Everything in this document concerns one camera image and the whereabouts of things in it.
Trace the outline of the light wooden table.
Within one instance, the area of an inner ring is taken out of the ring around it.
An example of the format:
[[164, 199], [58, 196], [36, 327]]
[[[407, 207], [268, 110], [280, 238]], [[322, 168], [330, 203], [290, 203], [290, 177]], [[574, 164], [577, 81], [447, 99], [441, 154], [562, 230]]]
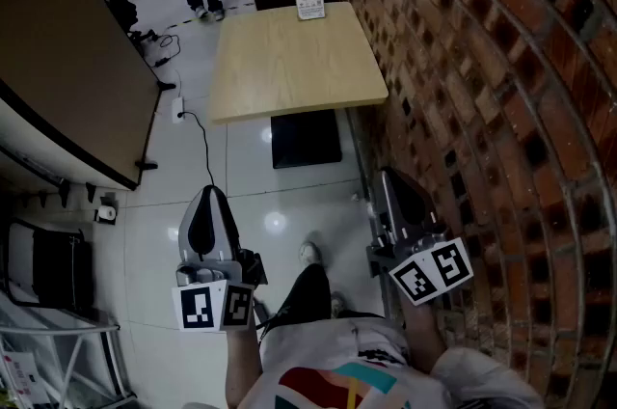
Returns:
[[207, 107], [212, 123], [383, 103], [389, 91], [352, 5], [302, 20], [295, 7], [222, 22]]

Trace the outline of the brown partition board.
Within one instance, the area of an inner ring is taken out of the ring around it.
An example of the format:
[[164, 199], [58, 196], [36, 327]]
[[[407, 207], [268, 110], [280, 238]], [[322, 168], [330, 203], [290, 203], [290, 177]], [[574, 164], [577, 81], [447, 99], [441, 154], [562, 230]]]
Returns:
[[0, 79], [140, 185], [161, 88], [104, 0], [0, 0]]

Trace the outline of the pink and white paper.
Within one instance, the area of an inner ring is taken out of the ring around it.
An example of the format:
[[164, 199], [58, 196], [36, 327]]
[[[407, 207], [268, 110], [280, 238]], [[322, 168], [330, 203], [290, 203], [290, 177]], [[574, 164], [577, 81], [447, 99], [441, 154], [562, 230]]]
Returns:
[[24, 409], [41, 409], [50, 403], [33, 353], [8, 352], [0, 355], [0, 362], [8, 369], [10, 385]]

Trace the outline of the white metal rack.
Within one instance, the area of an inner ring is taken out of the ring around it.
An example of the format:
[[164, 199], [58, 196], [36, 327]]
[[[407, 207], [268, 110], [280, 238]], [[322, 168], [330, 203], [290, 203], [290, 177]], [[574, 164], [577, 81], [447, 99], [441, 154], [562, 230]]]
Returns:
[[[34, 354], [50, 403], [41, 409], [133, 409], [138, 397], [117, 353], [117, 324], [18, 307], [0, 290], [0, 355]], [[24, 409], [0, 362], [0, 409]]]

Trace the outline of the person's black trouser leg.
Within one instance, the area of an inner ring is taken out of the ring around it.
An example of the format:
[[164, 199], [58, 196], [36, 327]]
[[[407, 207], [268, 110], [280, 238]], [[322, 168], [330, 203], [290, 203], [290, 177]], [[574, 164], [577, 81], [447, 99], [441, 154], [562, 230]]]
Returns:
[[322, 264], [312, 263], [298, 276], [271, 325], [276, 328], [310, 323], [331, 316], [331, 290], [326, 271]]

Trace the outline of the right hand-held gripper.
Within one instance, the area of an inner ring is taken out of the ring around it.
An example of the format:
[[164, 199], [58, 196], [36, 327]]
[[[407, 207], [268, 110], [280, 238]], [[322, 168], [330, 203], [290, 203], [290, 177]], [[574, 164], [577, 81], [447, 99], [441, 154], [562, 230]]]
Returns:
[[388, 275], [414, 305], [422, 305], [472, 278], [462, 238], [430, 233], [437, 222], [429, 193], [409, 175], [389, 168], [376, 176], [376, 203], [387, 234], [366, 249], [370, 274]]

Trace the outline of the person's left forearm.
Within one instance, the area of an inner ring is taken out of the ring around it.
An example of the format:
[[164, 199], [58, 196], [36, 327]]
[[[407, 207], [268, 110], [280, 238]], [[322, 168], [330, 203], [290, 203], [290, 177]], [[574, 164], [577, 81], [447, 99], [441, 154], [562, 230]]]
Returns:
[[227, 332], [227, 348], [226, 403], [228, 409], [237, 409], [262, 374], [255, 326]]

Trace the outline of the person's white printed t-shirt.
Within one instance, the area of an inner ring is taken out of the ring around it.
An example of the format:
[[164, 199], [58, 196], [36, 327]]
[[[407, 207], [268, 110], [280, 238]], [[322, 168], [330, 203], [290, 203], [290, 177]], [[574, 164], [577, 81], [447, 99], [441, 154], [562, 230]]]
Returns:
[[378, 317], [280, 326], [260, 347], [263, 372], [238, 409], [544, 409], [512, 369], [452, 347], [424, 374], [403, 332]]

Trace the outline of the black folding chair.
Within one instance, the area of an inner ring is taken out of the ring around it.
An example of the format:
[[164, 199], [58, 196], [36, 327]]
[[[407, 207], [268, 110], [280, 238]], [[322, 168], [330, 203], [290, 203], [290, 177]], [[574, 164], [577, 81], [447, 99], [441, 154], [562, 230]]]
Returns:
[[[19, 226], [33, 234], [33, 282], [36, 302], [13, 295], [10, 277], [10, 236]], [[23, 219], [9, 219], [0, 234], [0, 290], [18, 307], [68, 310], [80, 314], [93, 306], [93, 248], [82, 231], [52, 231]]]

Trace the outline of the black table base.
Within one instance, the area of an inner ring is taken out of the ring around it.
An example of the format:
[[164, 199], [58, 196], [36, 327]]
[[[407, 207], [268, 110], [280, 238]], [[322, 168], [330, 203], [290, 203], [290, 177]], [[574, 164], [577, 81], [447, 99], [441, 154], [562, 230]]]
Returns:
[[335, 110], [274, 116], [271, 133], [274, 169], [342, 160]]

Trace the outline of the person's right forearm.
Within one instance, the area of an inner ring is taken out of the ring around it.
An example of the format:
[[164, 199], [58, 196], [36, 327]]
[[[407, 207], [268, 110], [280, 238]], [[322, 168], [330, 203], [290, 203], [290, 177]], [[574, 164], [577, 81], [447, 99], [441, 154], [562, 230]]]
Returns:
[[429, 374], [446, 350], [431, 305], [414, 306], [408, 299], [401, 300], [404, 332], [414, 368]]

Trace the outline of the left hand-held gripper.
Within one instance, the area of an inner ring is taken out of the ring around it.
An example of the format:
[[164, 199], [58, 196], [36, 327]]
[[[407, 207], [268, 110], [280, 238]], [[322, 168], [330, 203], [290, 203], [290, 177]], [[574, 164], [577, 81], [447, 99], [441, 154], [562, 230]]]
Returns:
[[239, 232], [220, 188], [205, 186], [189, 203], [179, 226], [178, 247], [184, 260], [201, 259], [183, 262], [176, 270], [172, 296], [178, 328], [248, 329], [255, 289], [268, 280], [258, 253], [242, 250], [238, 258]]

